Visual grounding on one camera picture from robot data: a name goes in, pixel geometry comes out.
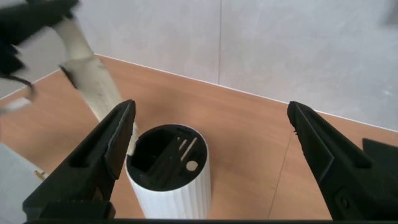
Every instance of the white wall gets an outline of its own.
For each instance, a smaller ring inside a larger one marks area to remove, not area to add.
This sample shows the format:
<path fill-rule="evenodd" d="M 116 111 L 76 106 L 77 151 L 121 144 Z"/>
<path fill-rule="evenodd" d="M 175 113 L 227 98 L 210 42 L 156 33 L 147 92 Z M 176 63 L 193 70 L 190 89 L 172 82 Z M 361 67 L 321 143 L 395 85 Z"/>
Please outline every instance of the white wall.
<path fill-rule="evenodd" d="M 82 3 L 96 53 L 398 130 L 395 0 Z M 63 60 L 52 35 L 25 49 L 29 77 Z"/>
<path fill-rule="evenodd" d="M 222 1 L 220 84 L 398 130 L 396 3 Z"/>

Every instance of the white ribbed cup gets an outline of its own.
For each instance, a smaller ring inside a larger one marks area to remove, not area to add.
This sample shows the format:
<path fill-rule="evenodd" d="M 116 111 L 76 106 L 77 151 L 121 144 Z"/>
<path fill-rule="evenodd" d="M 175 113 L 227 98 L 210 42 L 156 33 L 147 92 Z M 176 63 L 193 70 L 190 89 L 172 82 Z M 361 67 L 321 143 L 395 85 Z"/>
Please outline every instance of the white ribbed cup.
<path fill-rule="evenodd" d="M 127 172 L 146 218 L 204 219 L 207 217 L 211 206 L 210 160 L 207 144 L 206 150 L 205 166 L 199 175 L 187 185 L 175 190 L 161 192 L 143 188 L 135 183 Z"/>

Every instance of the wooden tabletop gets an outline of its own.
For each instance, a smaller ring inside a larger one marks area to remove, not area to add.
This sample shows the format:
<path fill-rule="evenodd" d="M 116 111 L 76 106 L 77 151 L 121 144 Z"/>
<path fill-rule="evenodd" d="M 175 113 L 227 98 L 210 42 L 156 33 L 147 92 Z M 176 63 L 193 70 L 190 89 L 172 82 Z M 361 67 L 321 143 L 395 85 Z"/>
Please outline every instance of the wooden tabletop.
<path fill-rule="evenodd" d="M 139 132 L 189 125 L 210 151 L 216 219 L 330 219 L 287 118 L 287 105 L 103 58 L 122 96 L 136 101 Z M 36 83 L 30 106 L 0 118 L 1 142 L 51 173 L 98 124 L 63 73 Z M 1 103 L 22 95 L 21 90 Z M 362 138 L 398 145 L 398 134 L 323 115 L 361 147 Z M 144 218 L 124 169 L 111 201 L 118 218 Z"/>

